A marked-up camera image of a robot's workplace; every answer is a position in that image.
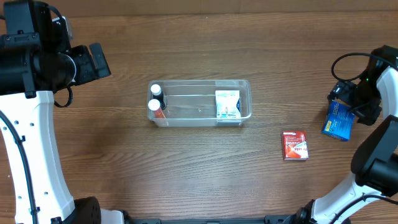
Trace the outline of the blue VapoDrops box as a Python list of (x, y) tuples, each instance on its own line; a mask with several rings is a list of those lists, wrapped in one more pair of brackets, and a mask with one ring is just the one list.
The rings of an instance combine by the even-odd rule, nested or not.
[(350, 140), (355, 115), (349, 109), (349, 106), (331, 101), (322, 133), (342, 141)]

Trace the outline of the dark bottle with white cap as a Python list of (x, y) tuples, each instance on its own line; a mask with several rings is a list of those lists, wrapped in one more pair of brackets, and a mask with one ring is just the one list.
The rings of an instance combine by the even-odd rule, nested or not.
[(164, 92), (161, 86), (158, 84), (153, 84), (150, 87), (150, 91), (152, 93), (153, 99), (158, 100), (160, 102), (160, 107), (164, 110), (167, 105), (165, 103)]

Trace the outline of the orange tube with white cap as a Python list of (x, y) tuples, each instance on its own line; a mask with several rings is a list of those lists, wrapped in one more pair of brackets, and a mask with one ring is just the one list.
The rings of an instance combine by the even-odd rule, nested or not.
[(151, 99), (147, 105), (148, 105), (148, 108), (153, 112), (155, 118), (165, 119), (165, 115), (161, 108), (161, 104), (160, 104), (159, 100)]

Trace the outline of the red Panadol box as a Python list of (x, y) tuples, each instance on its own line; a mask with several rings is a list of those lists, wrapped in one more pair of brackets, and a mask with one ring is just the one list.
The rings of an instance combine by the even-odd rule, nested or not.
[(285, 161), (305, 161), (309, 158), (305, 131), (284, 131), (281, 136)]

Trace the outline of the white bandage box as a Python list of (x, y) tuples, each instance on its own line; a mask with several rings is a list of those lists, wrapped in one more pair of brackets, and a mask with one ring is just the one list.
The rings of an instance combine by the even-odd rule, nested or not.
[(241, 118), (239, 90), (216, 90), (215, 101), (217, 118)]

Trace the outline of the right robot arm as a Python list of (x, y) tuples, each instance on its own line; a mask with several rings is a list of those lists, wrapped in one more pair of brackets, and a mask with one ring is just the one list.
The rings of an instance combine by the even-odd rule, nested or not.
[[(368, 204), (391, 199), (397, 193), (397, 49), (384, 45), (367, 54), (365, 70), (352, 78), (338, 78), (327, 96), (329, 120), (324, 130), (335, 134), (333, 121), (343, 110), (358, 122), (382, 123), (363, 141), (351, 160), (351, 172), (330, 193), (311, 200), (293, 215), (266, 216), (265, 223), (350, 223), (350, 216)], [(341, 100), (345, 108), (334, 104)]]

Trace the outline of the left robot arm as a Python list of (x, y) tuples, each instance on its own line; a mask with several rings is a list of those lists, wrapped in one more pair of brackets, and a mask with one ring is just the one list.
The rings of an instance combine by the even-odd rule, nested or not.
[(16, 223), (125, 223), (122, 211), (103, 209), (94, 197), (72, 197), (53, 123), (56, 92), (110, 75), (100, 44), (72, 47), (67, 19), (45, 2), (8, 1), (3, 12), (1, 133)]

